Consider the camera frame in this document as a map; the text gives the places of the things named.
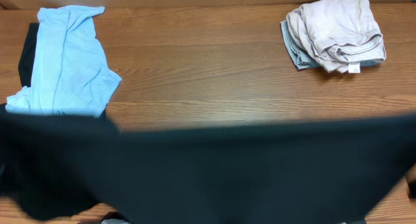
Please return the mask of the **black t-shirt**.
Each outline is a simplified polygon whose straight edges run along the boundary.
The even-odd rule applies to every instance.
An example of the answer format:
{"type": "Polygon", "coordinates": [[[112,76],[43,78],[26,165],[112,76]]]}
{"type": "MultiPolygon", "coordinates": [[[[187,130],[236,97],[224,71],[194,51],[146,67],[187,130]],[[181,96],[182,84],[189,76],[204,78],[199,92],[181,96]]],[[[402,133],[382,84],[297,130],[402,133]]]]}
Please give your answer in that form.
{"type": "Polygon", "coordinates": [[[1,115],[1,194],[42,221],[99,203],[133,223],[363,219],[415,164],[415,116],[120,132],[1,115]]]}

